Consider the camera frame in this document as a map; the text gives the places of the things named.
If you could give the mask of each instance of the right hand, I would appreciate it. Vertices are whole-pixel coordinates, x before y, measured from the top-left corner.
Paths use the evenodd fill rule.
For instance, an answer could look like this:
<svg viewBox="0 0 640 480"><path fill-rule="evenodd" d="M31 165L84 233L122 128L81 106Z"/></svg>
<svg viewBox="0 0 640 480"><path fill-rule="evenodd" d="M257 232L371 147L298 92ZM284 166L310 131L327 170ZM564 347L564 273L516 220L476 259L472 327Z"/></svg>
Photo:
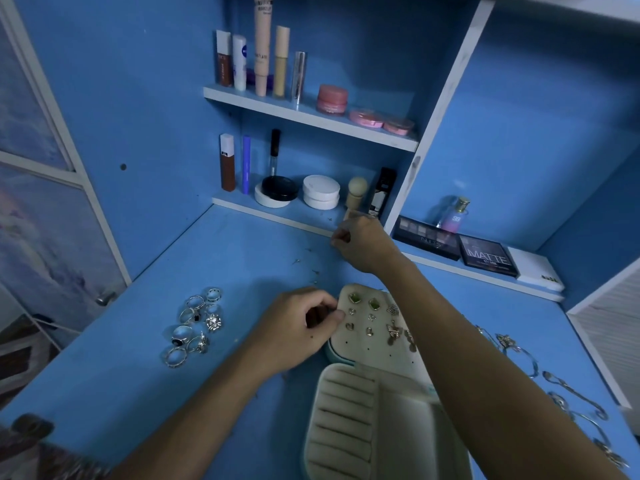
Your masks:
<svg viewBox="0 0 640 480"><path fill-rule="evenodd" d="M372 217L360 216L341 222L331 237L331 245L363 273L378 275L390 260L404 258L380 221Z"/></svg>

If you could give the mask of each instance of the hand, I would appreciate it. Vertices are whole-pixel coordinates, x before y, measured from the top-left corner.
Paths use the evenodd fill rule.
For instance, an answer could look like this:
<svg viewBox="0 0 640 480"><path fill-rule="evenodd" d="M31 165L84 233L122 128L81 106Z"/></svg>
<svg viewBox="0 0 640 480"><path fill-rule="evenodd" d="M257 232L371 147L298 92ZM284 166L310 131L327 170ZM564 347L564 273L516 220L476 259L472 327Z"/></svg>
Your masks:
<svg viewBox="0 0 640 480"><path fill-rule="evenodd" d="M264 379L318 352L344 318L337 306L336 298L313 287L278 295L245 342Z"/></svg>
<svg viewBox="0 0 640 480"><path fill-rule="evenodd" d="M354 268L378 277L393 260L404 259L380 221L366 216L341 222L331 237L331 245Z"/></svg>

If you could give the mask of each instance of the eyeshadow palette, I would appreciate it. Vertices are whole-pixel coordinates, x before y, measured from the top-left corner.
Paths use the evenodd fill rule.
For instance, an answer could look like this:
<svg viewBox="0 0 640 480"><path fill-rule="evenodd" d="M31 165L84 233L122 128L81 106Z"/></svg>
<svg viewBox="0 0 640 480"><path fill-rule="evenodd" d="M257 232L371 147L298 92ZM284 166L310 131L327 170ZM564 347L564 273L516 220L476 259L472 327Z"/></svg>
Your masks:
<svg viewBox="0 0 640 480"><path fill-rule="evenodd" d="M464 234L458 234L458 239L462 259L467 266L517 277L518 270L500 242L485 241Z"/></svg>
<svg viewBox="0 0 640 480"><path fill-rule="evenodd" d="M393 238L453 261L460 259L460 247L455 234L408 217L398 217Z"/></svg>

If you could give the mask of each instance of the perfume bottle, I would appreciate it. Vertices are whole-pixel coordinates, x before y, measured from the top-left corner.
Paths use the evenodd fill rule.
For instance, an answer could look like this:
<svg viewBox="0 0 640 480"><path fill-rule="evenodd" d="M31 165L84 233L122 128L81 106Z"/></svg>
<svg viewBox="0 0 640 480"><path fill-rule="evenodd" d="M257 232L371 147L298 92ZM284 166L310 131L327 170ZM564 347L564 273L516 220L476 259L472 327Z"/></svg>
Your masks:
<svg viewBox="0 0 640 480"><path fill-rule="evenodd" d="M444 214L436 227L449 232L458 232L462 219L469 213L467 206L471 202L466 197L458 197L458 201Z"/></svg>

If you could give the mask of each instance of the blue mascara tube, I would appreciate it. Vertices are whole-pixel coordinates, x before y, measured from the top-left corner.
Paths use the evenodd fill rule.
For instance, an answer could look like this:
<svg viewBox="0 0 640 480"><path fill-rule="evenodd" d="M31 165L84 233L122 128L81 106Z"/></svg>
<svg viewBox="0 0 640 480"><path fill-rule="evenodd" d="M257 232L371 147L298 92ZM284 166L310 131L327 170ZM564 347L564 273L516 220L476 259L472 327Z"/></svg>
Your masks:
<svg viewBox="0 0 640 480"><path fill-rule="evenodd" d="M249 172L251 167L251 137L242 137L242 193L249 195Z"/></svg>

